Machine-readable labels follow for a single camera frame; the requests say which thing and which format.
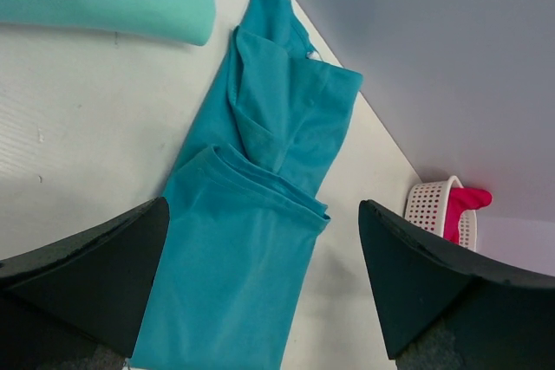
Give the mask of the white plastic basket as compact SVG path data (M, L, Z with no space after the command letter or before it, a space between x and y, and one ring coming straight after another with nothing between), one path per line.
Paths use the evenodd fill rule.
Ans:
M452 188L463 187L456 176L414 185L407 196L404 218L411 224L443 238L447 198Z

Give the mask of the red t-shirt in basket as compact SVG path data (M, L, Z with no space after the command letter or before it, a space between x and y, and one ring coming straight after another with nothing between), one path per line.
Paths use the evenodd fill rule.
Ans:
M477 242L476 211L489 206L492 201L492 194L486 190L452 188L447 198L443 238L475 251Z

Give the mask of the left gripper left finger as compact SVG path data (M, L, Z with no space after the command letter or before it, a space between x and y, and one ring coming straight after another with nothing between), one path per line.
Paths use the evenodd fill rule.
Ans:
M169 207L154 198L1 262L3 369L122 369L137 341Z

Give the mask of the teal t-shirt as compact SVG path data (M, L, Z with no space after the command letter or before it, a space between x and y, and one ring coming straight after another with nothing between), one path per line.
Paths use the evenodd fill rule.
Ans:
M133 367L281 366L361 84L319 58L291 0L250 0L163 191Z

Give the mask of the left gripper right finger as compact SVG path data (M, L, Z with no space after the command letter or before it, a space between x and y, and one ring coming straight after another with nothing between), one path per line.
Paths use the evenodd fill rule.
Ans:
M359 234L399 369L552 369L554 279L450 243L373 200Z

